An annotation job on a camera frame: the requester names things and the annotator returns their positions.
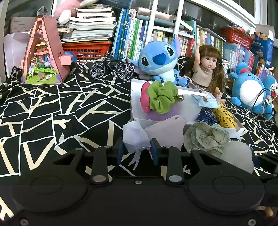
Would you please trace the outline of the white organza bow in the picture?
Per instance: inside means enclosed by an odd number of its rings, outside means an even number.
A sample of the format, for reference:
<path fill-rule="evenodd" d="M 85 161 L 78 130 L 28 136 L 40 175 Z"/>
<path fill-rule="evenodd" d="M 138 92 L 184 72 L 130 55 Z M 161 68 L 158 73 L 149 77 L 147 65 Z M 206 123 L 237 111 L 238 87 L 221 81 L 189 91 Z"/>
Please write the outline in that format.
<path fill-rule="evenodd" d="M 151 147 L 150 139 L 139 121 L 134 120 L 123 126 L 122 142 L 128 153 L 134 154 L 129 166 L 135 164 L 133 168 L 135 170 L 138 166 L 141 152 L 145 149 L 149 150 Z"/>

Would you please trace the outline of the gold sequin bow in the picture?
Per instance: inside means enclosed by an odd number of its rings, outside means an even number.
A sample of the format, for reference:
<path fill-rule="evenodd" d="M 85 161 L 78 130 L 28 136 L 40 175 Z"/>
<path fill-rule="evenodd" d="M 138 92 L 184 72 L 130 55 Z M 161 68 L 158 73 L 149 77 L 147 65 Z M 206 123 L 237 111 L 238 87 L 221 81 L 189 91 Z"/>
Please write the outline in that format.
<path fill-rule="evenodd" d="M 236 128 L 234 117 L 224 104 L 220 103 L 220 107 L 212 109 L 212 112 L 222 128 Z"/>

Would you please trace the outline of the white fluffy pompom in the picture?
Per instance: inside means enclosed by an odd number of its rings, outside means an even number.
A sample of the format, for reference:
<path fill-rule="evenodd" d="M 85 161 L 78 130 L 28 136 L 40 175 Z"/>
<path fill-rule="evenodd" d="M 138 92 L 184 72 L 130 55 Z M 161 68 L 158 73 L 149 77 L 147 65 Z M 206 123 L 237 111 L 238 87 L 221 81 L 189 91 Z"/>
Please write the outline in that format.
<path fill-rule="evenodd" d="M 230 141 L 223 147 L 220 159 L 252 174 L 254 171 L 252 153 L 247 144 Z"/>

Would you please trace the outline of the white shallow box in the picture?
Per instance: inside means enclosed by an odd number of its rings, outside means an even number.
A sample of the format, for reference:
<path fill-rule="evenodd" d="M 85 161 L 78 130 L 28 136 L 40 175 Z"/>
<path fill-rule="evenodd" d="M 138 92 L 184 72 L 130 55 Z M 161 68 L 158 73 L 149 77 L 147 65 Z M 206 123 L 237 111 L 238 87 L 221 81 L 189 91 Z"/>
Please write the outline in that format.
<path fill-rule="evenodd" d="M 195 101 L 191 95 L 205 91 L 176 86 L 178 89 L 178 95 L 183 95 L 184 100 L 182 102 L 177 101 L 173 104 L 168 113 L 158 114 L 155 110 L 149 108 L 149 97 L 146 90 L 151 83 L 153 82 L 132 79 L 130 87 L 132 120 L 139 121 L 142 128 L 149 127 L 174 116 L 182 117 L 186 120 L 187 124 L 194 124 L 197 122 L 197 117 L 202 107 L 199 106 L 197 101 Z"/>

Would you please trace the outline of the navy floral fabric scrunchie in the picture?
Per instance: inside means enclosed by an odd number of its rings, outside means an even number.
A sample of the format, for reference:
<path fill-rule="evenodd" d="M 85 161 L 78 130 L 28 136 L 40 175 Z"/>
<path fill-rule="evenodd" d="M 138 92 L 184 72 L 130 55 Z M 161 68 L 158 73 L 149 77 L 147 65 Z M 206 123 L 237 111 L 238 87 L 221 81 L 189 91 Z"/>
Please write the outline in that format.
<path fill-rule="evenodd" d="M 215 114 L 212 112 L 210 108 L 202 107 L 197 120 L 199 122 L 205 122 L 208 125 L 213 125 L 219 123 Z"/>

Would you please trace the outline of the light blue fabric piece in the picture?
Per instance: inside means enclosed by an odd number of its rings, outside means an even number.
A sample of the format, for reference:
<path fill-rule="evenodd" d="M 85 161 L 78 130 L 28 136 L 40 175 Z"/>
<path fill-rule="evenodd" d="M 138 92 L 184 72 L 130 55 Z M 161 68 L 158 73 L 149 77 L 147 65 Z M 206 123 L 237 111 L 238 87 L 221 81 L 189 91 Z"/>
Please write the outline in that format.
<path fill-rule="evenodd" d="M 218 109 L 220 104 L 218 100 L 209 92 L 199 92 L 191 95 L 200 107 Z"/>

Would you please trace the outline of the brown haired baby doll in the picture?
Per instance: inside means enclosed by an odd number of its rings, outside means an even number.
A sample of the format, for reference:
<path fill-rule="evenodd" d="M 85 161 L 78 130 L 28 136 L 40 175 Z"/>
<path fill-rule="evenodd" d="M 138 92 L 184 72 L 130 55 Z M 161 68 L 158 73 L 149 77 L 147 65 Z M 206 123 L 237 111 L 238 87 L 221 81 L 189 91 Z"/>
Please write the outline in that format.
<path fill-rule="evenodd" d="M 224 104 L 224 67 L 220 52 L 211 45 L 198 44 L 194 55 L 184 63 L 184 75 L 199 90 L 210 92 L 220 103 Z"/>

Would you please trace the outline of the blue Stitch plush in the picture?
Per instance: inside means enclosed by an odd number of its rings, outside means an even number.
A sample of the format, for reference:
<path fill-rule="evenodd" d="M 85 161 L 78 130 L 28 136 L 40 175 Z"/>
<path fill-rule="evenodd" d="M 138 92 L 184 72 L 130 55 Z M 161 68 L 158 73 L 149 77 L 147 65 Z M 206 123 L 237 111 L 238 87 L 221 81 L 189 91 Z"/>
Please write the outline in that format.
<path fill-rule="evenodd" d="M 181 77 L 175 69 L 180 53 L 180 41 L 175 34 L 171 44 L 151 41 L 141 50 L 138 60 L 126 59 L 134 65 L 137 74 L 149 76 L 148 80 L 188 87 L 190 80 Z"/>

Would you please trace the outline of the pink triangular dollhouse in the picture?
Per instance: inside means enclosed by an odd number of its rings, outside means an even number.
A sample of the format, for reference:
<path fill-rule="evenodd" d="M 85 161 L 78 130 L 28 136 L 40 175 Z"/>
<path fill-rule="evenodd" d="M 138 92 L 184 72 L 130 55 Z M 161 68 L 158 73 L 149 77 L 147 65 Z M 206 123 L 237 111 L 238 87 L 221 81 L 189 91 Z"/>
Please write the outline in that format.
<path fill-rule="evenodd" d="M 29 85 L 61 84 L 70 74 L 73 55 L 65 54 L 56 19 L 39 15 L 35 18 L 21 61 L 21 83 Z"/>

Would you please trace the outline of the row of upright books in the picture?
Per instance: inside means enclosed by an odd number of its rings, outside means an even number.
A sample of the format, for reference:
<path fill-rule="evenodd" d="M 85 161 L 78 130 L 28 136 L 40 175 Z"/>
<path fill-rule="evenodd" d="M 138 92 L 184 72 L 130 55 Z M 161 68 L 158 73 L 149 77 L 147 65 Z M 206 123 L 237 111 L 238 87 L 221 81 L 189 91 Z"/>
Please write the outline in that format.
<path fill-rule="evenodd" d="M 247 35 L 250 35 L 251 37 L 255 32 L 268 34 L 269 30 L 273 32 L 273 37 L 275 34 L 274 29 L 271 26 L 257 25 L 258 30 L 256 30 L 252 34 L 248 34 L 244 29 L 238 26 L 230 27 L 237 28 L 242 32 L 245 32 Z M 271 67 L 267 68 L 265 66 L 264 60 L 259 59 L 259 57 L 255 55 L 251 51 L 251 49 L 247 50 L 239 44 L 226 42 L 226 40 L 222 37 L 221 33 L 218 35 L 217 33 L 213 32 L 208 28 L 202 28 L 201 26 L 196 25 L 194 36 L 196 43 L 199 43 L 201 46 L 211 45 L 220 52 L 224 66 L 224 74 L 226 78 L 229 77 L 231 72 L 236 71 L 236 66 L 240 62 L 247 63 L 248 72 L 254 73 L 261 79 L 265 78 L 266 76 L 274 76 L 275 67 L 271 65 Z"/>
<path fill-rule="evenodd" d="M 117 26 L 114 34 L 112 53 L 114 58 L 124 61 L 126 57 L 138 60 L 144 48 L 150 9 L 121 9 L 116 20 Z M 151 41 L 164 41 L 171 43 L 172 33 L 153 30 Z"/>

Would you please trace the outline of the blue cardboard box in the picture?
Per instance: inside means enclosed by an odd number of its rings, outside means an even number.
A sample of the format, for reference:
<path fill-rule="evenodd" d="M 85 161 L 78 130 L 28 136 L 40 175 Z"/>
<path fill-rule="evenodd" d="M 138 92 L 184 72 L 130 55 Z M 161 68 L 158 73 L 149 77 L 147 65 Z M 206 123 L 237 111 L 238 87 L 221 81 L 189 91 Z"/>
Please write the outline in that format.
<path fill-rule="evenodd" d="M 269 30 L 268 34 L 255 32 L 253 35 L 253 43 L 251 45 L 251 51 L 263 59 L 267 68 L 271 67 L 274 37 L 273 32 Z"/>

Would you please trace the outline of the stack of white books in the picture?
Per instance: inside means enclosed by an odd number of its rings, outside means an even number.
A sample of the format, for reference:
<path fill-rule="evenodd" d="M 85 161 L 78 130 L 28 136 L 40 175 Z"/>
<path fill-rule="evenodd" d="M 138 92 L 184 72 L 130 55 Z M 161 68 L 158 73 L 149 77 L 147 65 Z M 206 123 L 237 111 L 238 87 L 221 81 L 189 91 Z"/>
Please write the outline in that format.
<path fill-rule="evenodd" d="M 58 17 L 62 43 L 107 41 L 114 36 L 116 26 L 113 8 L 105 5 L 79 8 L 75 15 L 67 9 Z"/>

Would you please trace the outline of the red plastic basket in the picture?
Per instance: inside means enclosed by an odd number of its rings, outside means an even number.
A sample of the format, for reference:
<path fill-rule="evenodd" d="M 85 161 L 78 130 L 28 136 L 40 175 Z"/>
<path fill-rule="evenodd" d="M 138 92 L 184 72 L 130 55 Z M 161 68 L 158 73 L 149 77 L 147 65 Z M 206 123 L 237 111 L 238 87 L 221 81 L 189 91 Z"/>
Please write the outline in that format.
<path fill-rule="evenodd" d="M 245 32 L 230 26 L 221 27 L 220 32 L 226 42 L 239 44 L 247 50 L 251 49 L 253 38 Z"/>

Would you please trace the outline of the pink white plush toy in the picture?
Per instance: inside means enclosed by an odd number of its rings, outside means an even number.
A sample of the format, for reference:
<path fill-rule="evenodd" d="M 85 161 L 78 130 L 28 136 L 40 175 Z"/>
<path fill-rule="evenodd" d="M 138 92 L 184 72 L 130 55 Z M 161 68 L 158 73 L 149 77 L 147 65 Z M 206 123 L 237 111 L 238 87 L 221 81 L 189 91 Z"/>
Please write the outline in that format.
<path fill-rule="evenodd" d="M 54 17 L 58 20 L 59 25 L 65 25 L 71 17 L 76 16 L 76 12 L 81 7 L 91 6 L 98 0 L 67 0 L 59 4 L 55 11 Z"/>

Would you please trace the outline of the white ladder frame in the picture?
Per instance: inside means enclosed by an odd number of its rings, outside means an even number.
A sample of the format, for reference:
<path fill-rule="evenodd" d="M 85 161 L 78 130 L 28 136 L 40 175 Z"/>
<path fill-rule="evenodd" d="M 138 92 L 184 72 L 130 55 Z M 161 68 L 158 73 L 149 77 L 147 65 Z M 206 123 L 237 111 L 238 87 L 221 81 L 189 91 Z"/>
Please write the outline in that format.
<path fill-rule="evenodd" d="M 194 36 L 189 34 L 189 31 L 193 31 L 193 27 L 183 21 L 181 18 L 184 8 L 184 1 L 178 2 L 176 15 L 170 15 L 168 13 L 158 11 L 158 2 L 159 1 L 152 1 L 144 46 L 146 46 L 151 41 L 152 32 L 154 29 L 164 31 L 166 33 L 172 33 L 174 36 L 180 35 L 193 39 Z"/>

